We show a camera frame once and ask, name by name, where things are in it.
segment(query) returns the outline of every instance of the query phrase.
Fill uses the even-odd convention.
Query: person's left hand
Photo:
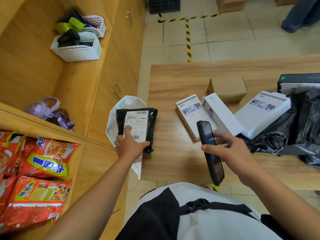
[[[134,161],[142,154],[143,149],[150,145],[150,142],[136,142],[130,131],[131,126],[126,126],[124,128],[125,138],[123,138],[123,135],[118,135],[114,144],[119,158]]]

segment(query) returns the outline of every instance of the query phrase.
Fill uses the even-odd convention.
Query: black crate
[[[150,14],[179,12],[180,0],[148,0]]]

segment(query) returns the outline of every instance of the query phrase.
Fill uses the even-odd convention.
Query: smartphone
[[[197,127],[202,145],[216,145],[211,125],[208,121],[198,121]],[[224,171],[220,157],[215,154],[204,153],[211,180],[215,186],[219,186],[224,179]]]

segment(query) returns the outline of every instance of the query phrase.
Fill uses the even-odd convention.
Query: wooden table
[[[235,113],[258,92],[276,92],[281,74],[316,73],[319,70],[320,55],[153,65],[148,107],[159,111],[154,130],[154,152],[143,155],[141,178],[193,183],[211,181],[205,156],[200,149],[201,142],[191,140],[175,110],[175,103],[183,98],[194,93],[199,99],[205,96],[210,78],[226,75],[244,77],[248,94],[240,104],[228,104],[231,112]],[[304,164],[296,156],[255,153],[254,157],[290,188],[320,190],[320,170]],[[226,164],[223,168],[223,184],[241,184]]]

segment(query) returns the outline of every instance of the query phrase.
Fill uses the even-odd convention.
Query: plastic crate
[[[148,0],[150,14],[179,12],[180,0]]]
[[[86,45],[74,45],[67,47],[58,47],[58,38],[60,38],[61,35],[57,35],[54,38],[50,49],[66,62],[100,59],[102,48],[97,36],[91,32],[81,32],[79,33],[79,36],[80,42],[93,42],[93,46],[90,47]]]
[[[82,32],[94,33],[98,38],[102,38],[106,32],[106,24],[103,17],[98,15],[83,16],[83,18],[91,24],[98,26],[99,28],[88,27],[84,28]]]

